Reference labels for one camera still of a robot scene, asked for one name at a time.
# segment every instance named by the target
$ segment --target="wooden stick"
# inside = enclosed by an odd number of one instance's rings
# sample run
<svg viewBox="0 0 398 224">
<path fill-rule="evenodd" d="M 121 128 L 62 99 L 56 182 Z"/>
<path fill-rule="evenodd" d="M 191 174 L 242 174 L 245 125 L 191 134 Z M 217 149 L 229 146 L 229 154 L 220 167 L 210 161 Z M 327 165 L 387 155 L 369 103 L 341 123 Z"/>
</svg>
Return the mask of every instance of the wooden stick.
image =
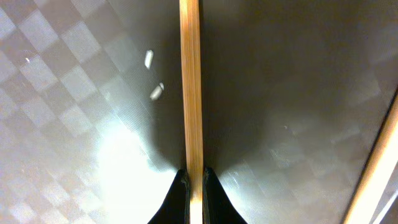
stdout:
<svg viewBox="0 0 398 224">
<path fill-rule="evenodd" d="M 190 224 L 202 224 L 203 133 L 201 117 L 200 21 L 198 0 L 180 0 L 182 93 L 187 170 L 190 178 Z"/>
<path fill-rule="evenodd" d="M 398 161 L 398 102 L 393 102 L 344 220 L 369 223 Z"/>
</svg>

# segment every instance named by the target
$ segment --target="wooden trim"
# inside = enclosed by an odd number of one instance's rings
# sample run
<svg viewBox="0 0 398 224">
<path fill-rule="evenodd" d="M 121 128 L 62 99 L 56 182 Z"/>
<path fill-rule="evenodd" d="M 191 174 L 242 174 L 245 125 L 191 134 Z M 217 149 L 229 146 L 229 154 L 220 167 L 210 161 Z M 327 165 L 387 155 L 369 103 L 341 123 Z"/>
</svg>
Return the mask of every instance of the wooden trim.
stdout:
<svg viewBox="0 0 398 224">
<path fill-rule="evenodd" d="M 369 223 L 398 161 L 398 102 L 395 98 L 363 177 L 345 217 L 345 224 Z"/>
<path fill-rule="evenodd" d="M 180 0 L 180 35 L 185 147 L 191 186 L 190 223 L 202 224 L 203 133 L 198 0 Z"/>
</svg>

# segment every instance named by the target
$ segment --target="gray floor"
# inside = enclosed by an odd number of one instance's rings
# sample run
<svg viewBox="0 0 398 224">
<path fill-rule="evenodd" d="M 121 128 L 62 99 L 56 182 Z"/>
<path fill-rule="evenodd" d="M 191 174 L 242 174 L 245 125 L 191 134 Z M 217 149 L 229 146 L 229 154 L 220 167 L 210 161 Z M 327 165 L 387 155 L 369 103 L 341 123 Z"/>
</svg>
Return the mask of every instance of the gray floor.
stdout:
<svg viewBox="0 0 398 224">
<path fill-rule="evenodd" d="M 397 223 L 397 220 L 398 220 L 398 202 L 395 199 L 380 223 L 382 224 Z"/>
<path fill-rule="evenodd" d="M 249 223 L 341 221 L 398 85 L 397 9 L 203 1 L 205 162 Z"/>
<path fill-rule="evenodd" d="M 0 222 L 146 223 L 185 167 L 178 1 L 0 6 Z M 398 85 L 397 9 L 203 1 L 205 164 L 249 223 L 339 223 Z"/>
</svg>

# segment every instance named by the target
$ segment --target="white debris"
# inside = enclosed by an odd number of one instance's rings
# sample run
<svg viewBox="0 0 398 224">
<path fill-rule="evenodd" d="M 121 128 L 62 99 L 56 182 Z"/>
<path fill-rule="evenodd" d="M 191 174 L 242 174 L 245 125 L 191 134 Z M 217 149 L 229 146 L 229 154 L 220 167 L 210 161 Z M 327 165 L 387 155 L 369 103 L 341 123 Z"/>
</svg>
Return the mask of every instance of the white debris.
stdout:
<svg viewBox="0 0 398 224">
<path fill-rule="evenodd" d="M 105 100 L 109 101 L 109 100 L 111 99 L 111 93 L 107 91 L 107 92 L 104 94 L 104 97 L 105 97 Z"/>
<path fill-rule="evenodd" d="M 154 52 L 152 50 L 147 50 L 147 54 L 145 55 L 145 67 L 148 69 L 152 63 L 152 59 L 154 58 Z"/>
<path fill-rule="evenodd" d="M 157 100 L 161 96 L 163 90 L 164 90 L 163 83 L 159 83 L 159 85 L 157 85 L 154 91 L 152 91 L 152 93 L 149 95 L 149 98 L 151 100 Z"/>
</svg>

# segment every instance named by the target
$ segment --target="checkered floor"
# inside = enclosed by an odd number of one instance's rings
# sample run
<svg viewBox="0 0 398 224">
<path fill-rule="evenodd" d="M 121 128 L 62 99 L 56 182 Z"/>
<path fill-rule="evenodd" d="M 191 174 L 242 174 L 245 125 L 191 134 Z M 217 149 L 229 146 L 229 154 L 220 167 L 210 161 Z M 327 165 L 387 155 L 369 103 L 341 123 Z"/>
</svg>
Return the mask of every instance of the checkered floor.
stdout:
<svg viewBox="0 0 398 224">
<path fill-rule="evenodd" d="M 178 1 L 0 7 L 0 223 L 146 223 L 184 166 Z M 396 9 L 203 1 L 205 163 L 249 223 L 339 223 L 398 85 Z"/>
<path fill-rule="evenodd" d="M 144 66 L 146 47 L 164 55 L 105 0 L 0 6 L 0 223 L 146 223 L 179 167 L 157 148 L 183 150 L 154 133 L 183 119 L 164 115 L 182 102 L 162 66 Z"/>
</svg>

